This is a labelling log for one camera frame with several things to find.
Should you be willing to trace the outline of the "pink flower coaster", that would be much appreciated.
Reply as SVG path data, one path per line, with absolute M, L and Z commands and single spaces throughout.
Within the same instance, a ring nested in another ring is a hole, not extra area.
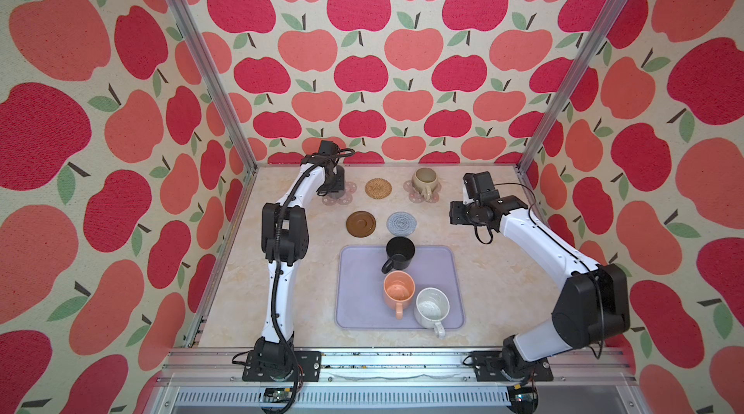
M 436 204 L 440 201 L 441 183 L 435 185 L 433 193 L 429 200 L 426 200 L 415 188 L 412 181 L 405 181 L 403 188 L 408 193 L 408 199 L 413 204 Z
M 346 181 L 343 191 L 329 193 L 327 196 L 322 197 L 322 202 L 326 206 L 350 205 L 353 200 L 353 195 L 357 192 L 358 187 L 355 183 Z

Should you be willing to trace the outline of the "woven rattan round coaster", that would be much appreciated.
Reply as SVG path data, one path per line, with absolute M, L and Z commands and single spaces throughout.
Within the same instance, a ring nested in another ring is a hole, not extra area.
M 367 196 L 374 200 L 382 200 L 393 192 L 393 186 L 389 181 L 382 178 L 371 179 L 366 183 L 364 191 Z

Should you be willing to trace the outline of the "brown round coaster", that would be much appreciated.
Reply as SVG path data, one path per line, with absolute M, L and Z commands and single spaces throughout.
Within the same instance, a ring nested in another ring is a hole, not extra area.
M 377 221 L 373 214 L 366 210 L 357 210 L 350 214 L 346 220 L 348 233 L 355 238 L 366 238 L 376 230 Z

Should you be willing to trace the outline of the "beige mug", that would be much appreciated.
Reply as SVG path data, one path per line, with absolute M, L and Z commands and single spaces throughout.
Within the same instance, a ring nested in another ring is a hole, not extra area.
M 427 167 L 418 169 L 412 177 L 412 189 L 422 197 L 425 202 L 429 202 L 434 197 L 435 188 L 439 185 L 437 173 Z

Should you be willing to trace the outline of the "grey round knitted coaster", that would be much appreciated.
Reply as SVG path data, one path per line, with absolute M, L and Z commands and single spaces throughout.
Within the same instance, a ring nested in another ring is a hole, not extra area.
M 387 219 L 387 229 L 391 235 L 397 237 L 409 237 L 417 229 L 418 222 L 408 212 L 394 212 Z

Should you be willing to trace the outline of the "white mug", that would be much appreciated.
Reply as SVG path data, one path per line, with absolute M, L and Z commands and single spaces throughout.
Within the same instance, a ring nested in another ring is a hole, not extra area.
M 433 331 L 440 340 L 446 337 L 444 320 L 449 316 L 450 310 L 449 298 L 438 288 L 424 288 L 416 297 L 416 321 L 422 328 Z

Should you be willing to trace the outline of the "grey mug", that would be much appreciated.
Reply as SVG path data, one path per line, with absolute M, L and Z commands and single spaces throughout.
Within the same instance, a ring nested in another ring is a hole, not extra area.
M 335 184 L 334 193 L 343 193 L 345 191 L 345 169 L 342 165 L 335 167 Z

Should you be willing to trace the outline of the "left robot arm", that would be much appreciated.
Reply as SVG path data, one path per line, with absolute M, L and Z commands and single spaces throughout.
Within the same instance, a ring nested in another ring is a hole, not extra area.
M 343 189 L 344 170 L 336 159 L 307 156 L 286 193 L 263 206 L 261 248 L 269 267 L 269 297 L 255 351 L 260 371 L 274 379 L 289 378 L 298 365 L 293 299 L 296 272 L 309 249 L 306 207 L 317 197 Z

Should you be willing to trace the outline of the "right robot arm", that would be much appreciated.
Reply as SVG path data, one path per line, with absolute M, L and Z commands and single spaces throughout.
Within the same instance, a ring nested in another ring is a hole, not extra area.
M 484 227 L 511 240 L 561 287 L 548 320 L 504 340 L 500 360 L 505 377 L 523 379 L 548 357 L 602 343 L 629 330 L 627 276 L 618 266 L 602 265 L 569 245 L 519 198 L 453 201 L 449 216 L 453 225 Z

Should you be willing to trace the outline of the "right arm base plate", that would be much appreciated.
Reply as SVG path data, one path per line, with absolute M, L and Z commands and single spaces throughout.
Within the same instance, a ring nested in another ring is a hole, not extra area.
M 523 383 L 530 380 L 539 382 L 554 381 L 554 376 L 547 359 L 535 362 L 524 361 L 517 353 L 501 351 L 473 351 L 463 360 L 463 365 L 470 367 L 479 382 Z

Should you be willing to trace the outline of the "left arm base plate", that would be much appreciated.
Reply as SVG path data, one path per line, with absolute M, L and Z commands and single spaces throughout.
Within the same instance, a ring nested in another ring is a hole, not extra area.
M 322 367 L 319 351 L 295 351 L 292 354 L 280 350 L 277 354 L 251 350 L 245 362 L 242 380 L 245 382 L 292 382 L 298 377 L 302 381 L 317 382 Z

